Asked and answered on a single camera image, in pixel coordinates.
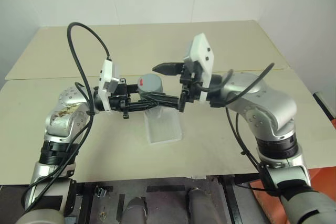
gray cylinder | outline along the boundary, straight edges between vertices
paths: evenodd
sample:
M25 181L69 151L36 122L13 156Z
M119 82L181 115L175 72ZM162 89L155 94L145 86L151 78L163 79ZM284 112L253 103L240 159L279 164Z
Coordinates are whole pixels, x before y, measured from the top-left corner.
M145 202L141 198L132 199L121 217L120 224L146 224Z
M159 76L153 73L148 73L138 79L139 95L146 92L162 92L162 81Z
M193 189L188 196L192 224L223 224L213 202L204 191Z
M65 224L63 215L53 209L37 209L23 215L16 224Z

black cable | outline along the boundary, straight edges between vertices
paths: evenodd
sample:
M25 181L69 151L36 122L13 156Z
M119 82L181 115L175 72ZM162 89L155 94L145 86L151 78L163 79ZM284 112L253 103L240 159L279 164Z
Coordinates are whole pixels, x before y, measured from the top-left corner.
M249 151L249 149L248 149L247 146L245 145L245 143L244 143L244 141L243 141L243 139L242 139L242 137L241 137L241 135L240 135L240 133L239 133L239 126L238 126L238 125L239 125L239 121L238 121L238 119L239 119L239 114L236 113L236 133L237 133L237 136L238 136L240 142L242 143L242 145L244 146L244 149L248 151L248 153L246 153L246 155L250 155L250 157L253 159L253 161L258 165L259 162L258 162L258 161L256 160L256 158L253 156L253 154Z
M254 82L252 82L241 93L239 93L238 95L236 95L232 99L226 101L224 103L224 106L227 106L227 105L229 105L232 102L235 102L236 100L238 100L239 98L241 98L244 94L246 94L248 91L250 91L259 81L261 81L268 74L268 72L273 68L273 66L274 66L274 63L271 63L270 65L268 65L267 68L265 68L265 70L258 76L258 78Z
M90 101L89 101L89 98L88 98L88 96L84 93L84 91L83 91L83 85L82 84L80 84L79 82L75 82L75 86L76 86L76 88L78 89L78 91L82 94L82 96L85 98L85 100L86 100L86 102L87 102L87 104L89 104L90 103Z
M222 87L224 87L225 84L228 83L228 81L230 80L232 74L233 74L233 69L230 69L230 70L228 71L228 73L227 73L225 79L224 79L220 84L215 85L215 86L212 86L211 88L203 88L199 82L196 82L196 83L195 83L195 84L196 84L196 88L197 88L198 90L201 90L201 91L203 91L203 92L207 92L207 93L213 93L213 92L216 92L216 91L218 91L218 90L221 90Z
M264 188L256 188L256 187L251 187L251 186L243 186L241 184L238 184L236 186L241 187L241 188L245 188L245 189L251 189L251 190L254 190L254 191L278 191L278 190L273 190L273 189L264 189Z
M96 37L96 39L101 43L101 45L103 46L103 48L105 49L105 52L106 52L106 55L107 55L107 59L110 58L110 53L105 45L105 43L101 40L101 38L98 36L98 34L96 34L90 27L82 24L82 23L79 23L79 22L73 22L73 23L70 23L68 28L67 28L67 38L68 38L68 43L69 43L69 47L70 47L70 51L71 51L71 54L72 54L72 57L73 57L73 60L75 61L76 63L76 66L78 68L78 71L83 79L83 82L84 82L84 85L85 85L85 88L86 88L86 91L88 93L88 96L89 96L89 105L90 105L90 113L91 114L94 114L94 102L93 102L93 97L92 97L92 93L91 93L91 90L90 90L90 85L89 85L89 82L85 76L85 73L83 71L83 68L78 60L78 57L77 57L77 54L76 54L76 51L75 51L75 48L73 46L73 42L72 42L72 37L71 37L71 30L73 27L75 26L80 26L84 29L86 29L87 31L89 31L92 35L94 35Z
M253 166L255 167L255 169L256 169L257 171L259 171L259 169L258 169L258 164L255 163L254 159L251 158L251 156L250 156L250 151L248 150L248 148L246 147L246 145L244 144L244 142L242 142L242 140L238 138L238 135L237 135L237 133L236 133L236 131L235 131L235 128L234 128L233 123L232 123L232 120L231 120L231 116L230 116L230 113L229 113L229 109L228 109L228 108L225 108L225 111L226 111L227 119L228 119L228 121L229 121L229 125L230 125L230 127L231 127L231 130L232 130L232 132L233 132L233 134L234 134L234 136L235 136L235 139L237 140L237 142L238 142L240 148L242 148L243 153L246 154L246 156L247 156L248 159L251 161L251 163L253 164Z
M29 207L25 210L24 214L31 211L33 209L33 207L38 203L38 201L41 199L41 197L44 195L44 193L52 186L52 184L54 183L54 181L59 177L59 175L63 172L63 170L67 167L67 165L69 164L70 160L75 156L77 155L79 149L81 148L81 146L83 145L83 143L85 142L90 130L91 130L91 127L92 127L92 123L93 123L93 116L94 116L94 107L95 107L95 104L94 104L94 100L93 100L93 96L92 96L92 93L91 93L91 89L90 89L90 85L89 85L89 82L86 78L86 75L83 71L83 68L78 60L78 57L77 57L77 54L76 54L76 51L75 51L75 48L73 46L73 42L72 42L72 37L71 37L71 30L73 27L75 26L80 26L86 30L88 30L89 32L91 32L91 34L93 34L97 39L98 41L101 43L101 45L103 46L106 54L107 54L107 59L109 60L110 59L110 53L106 47L106 45L104 44L104 42L101 40L101 38L91 29L89 28L88 26L82 24L82 23L78 23L78 22L73 22L73 23L70 23L68 28L67 28L67 38L68 38L68 43L69 43L69 47L70 47L70 51L71 51L71 54L72 54L72 57L73 57L73 60L75 61L76 63L76 66L78 68L78 71L80 72L80 75L83 79L83 82L85 84L85 88L87 90L87 94L88 96L86 96L86 94L84 93L84 91L82 90L82 87L83 85L81 85L79 82L75 82L75 86L76 88L78 89L78 91L84 96L88 106L89 106L89 111L88 111L88 114L90 115L90 120L89 122L84 126L84 128L78 132L75 137L73 137L70 142L69 142L69 145L67 147L67 152L70 150L70 147L71 147L71 144L76 140L76 138L81 134L83 133L84 130L86 130L82 140L79 142L79 144L76 146L74 152L64 161L61 163L61 165L59 165L55 171L53 171L52 173L48 174L47 176L39 179L38 181L32 183L30 186L28 186L28 188L26 189L25 192L27 192L29 189L31 189L33 186L36 186L37 184L47 180L48 178L50 178L51 176L54 176L51 181L46 185L46 187L40 192L40 194L34 199L34 201L29 205ZM24 196L25 194L23 195L22 197L22 204L24 205Z

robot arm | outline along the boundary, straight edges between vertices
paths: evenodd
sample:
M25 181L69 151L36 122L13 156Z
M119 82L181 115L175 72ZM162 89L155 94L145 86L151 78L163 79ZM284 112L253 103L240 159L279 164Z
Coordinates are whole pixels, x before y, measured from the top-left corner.
M186 102L202 99L197 84L203 82L203 73L212 69L212 66L202 63L204 58L213 62L213 59L209 59L208 52L212 50L205 36L202 36L202 40L194 39L190 52L197 51L198 54L189 53L184 63L163 63L153 68L153 71L162 74L181 75L182 92L178 101L181 112ZM210 84L206 82L205 86L209 87L208 90L213 88L212 92L207 93L206 100L211 107L226 106L246 120L257 140L261 161L258 171L264 187L269 189L268 193L280 197L291 224L334 223L335 202L310 187L302 148L296 138L293 120L297 110L295 101L261 80L242 97L228 103L247 89L258 76L235 73L227 77L212 75Z
M44 142L30 184L53 174L62 165L63 160L73 154L82 138L80 131L87 123L88 110L84 96L76 87L70 87L61 93L56 107L47 116ZM51 208L60 211L64 216L69 215L76 196L76 181L70 179L75 167L73 157L33 209ZM48 181L38 183L27 192L25 209L34 202L47 184Z

clear plastic stand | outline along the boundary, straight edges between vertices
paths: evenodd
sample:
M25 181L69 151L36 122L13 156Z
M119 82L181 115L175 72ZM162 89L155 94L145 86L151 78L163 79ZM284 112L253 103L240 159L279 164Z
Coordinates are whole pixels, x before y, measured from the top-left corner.
M176 109L159 106L145 111L144 117L150 144L168 143L182 139L180 118Z

tabletop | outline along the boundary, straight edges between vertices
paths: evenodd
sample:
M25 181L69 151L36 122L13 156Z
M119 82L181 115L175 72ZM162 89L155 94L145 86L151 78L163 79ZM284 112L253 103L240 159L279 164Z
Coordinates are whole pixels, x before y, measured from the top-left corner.
M139 76L128 76L136 83ZM178 77L161 76L167 94L179 95ZM43 143L45 119L62 90L79 78L8 81L0 91L0 184L28 184ZM297 102L297 138L308 168L336 166L336 132L313 97L290 69L272 70L265 81L287 92ZM92 86L98 84L89 78ZM74 179L78 182L104 180L203 176L256 172L229 128L224 109L187 103L179 114L181 141L150 145L146 138L144 113L101 112L76 158ZM256 141L244 120L241 135L256 154Z
M194 36L205 33L215 55L214 72L275 69L288 64L253 20L179 24L90 26L106 43L125 76L151 71L163 62L181 62ZM7 75L7 80L79 77L66 27L41 28ZM99 75L105 52L88 31L74 27L73 43L87 76Z

